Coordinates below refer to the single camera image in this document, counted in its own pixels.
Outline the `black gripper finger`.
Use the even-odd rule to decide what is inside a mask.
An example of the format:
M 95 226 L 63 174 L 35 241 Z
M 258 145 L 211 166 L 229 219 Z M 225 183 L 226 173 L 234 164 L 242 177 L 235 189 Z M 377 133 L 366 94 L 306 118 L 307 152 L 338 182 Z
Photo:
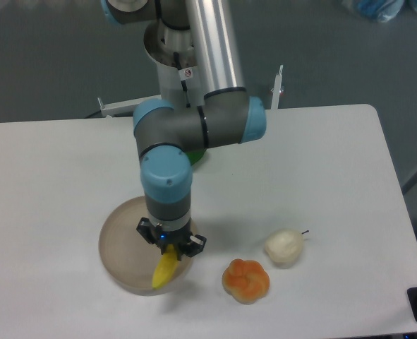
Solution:
M 142 217 L 136 227 L 137 232 L 148 244 L 154 243 L 154 236 L 151 230 L 151 226 L 152 224 L 149 219 Z
M 177 260 L 181 261 L 184 256 L 192 258 L 200 254 L 206 245 L 207 238 L 200 234 L 192 234 L 186 241 L 179 242 L 176 248 Z

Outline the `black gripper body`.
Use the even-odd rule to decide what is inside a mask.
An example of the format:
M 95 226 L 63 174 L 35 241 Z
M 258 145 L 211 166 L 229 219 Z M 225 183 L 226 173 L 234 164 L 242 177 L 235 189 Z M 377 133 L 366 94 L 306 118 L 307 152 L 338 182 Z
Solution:
M 158 247 L 163 247 L 168 244 L 186 244 L 189 242 L 191 236 L 191 221 L 173 231 L 166 231 L 161 225 L 151 226 L 151 233 L 154 244 Z

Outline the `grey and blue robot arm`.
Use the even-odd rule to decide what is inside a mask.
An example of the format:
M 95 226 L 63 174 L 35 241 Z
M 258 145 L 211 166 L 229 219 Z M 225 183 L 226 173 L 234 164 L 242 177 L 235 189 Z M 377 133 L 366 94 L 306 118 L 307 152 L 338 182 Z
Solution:
M 191 232 L 188 154 L 262 138 L 262 101 L 246 90 L 228 1 L 103 1 L 121 25 L 148 22 L 144 45 L 176 72 L 179 93 L 162 91 L 133 110 L 133 135 L 147 216 L 138 233 L 161 252 L 192 257 L 206 239 Z

